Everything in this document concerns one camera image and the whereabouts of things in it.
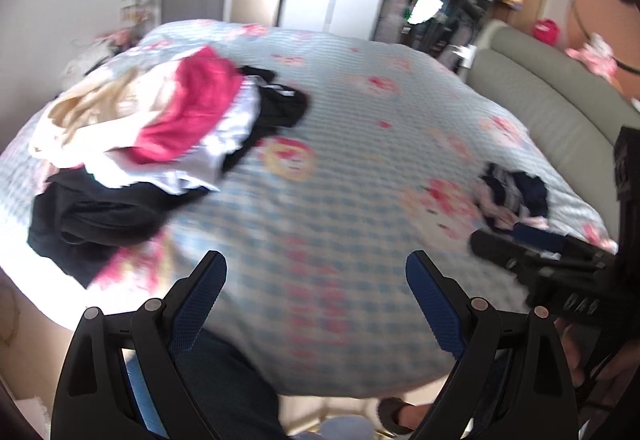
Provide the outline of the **person's right hand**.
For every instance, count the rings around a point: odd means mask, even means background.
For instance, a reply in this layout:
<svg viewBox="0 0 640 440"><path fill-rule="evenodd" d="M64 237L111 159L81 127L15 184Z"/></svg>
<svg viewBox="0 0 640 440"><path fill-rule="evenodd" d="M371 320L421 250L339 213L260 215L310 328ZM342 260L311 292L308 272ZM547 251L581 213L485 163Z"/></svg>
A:
<svg viewBox="0 0 640 440"><path fill-rule="evenodd" d="M561 344L565 353L568 369L570 370L570 378L572 379L573 386L575 388L581 387L586 379L584 370L582 369L582 353L578 348L578 345L572 337L570 337L570 331L572 327L564 319L556 319L554 322L556 330L560 334ZM593 372L590 377L597 380L608 380L614 378L619 372L617 358L614 358L608 364L605 364L599 373Z"/></svg>

